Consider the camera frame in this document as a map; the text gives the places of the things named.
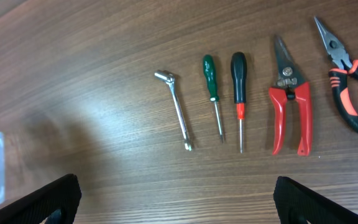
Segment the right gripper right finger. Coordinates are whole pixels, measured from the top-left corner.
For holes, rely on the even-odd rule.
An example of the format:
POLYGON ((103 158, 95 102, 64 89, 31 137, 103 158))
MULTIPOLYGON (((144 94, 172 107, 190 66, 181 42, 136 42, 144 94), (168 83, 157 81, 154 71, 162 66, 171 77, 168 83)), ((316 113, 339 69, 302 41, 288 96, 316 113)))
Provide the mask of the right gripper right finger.
POLYGON ((281 224, 358 223, 358 214, 289 177, 277 178, 273 200, 281 224))

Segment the orange black needle-nose pliers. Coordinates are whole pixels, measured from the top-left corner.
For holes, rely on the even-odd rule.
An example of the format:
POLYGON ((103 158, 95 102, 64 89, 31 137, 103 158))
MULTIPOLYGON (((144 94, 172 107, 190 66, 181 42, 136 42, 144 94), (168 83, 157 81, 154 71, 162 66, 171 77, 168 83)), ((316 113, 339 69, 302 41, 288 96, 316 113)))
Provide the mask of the orange black needle-nose pliers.
POLYGON ((349 77, 358 81, 358 59, 351 59, 342 42, 317 17, 314 21, 328 59, 335 65, 328 75, 336 108, 348 126, 358 134, 358 113, 352 105, 347 85, 349 77))

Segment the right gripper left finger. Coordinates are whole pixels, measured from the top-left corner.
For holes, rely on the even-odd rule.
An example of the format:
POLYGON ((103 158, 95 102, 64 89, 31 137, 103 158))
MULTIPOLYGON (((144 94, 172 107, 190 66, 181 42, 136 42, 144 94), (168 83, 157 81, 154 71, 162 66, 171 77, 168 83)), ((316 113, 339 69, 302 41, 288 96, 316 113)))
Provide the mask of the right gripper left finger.
POLYGON ((75 174, 67 174, 0 209, 0 223, 73 223, 81 200, 75 174))

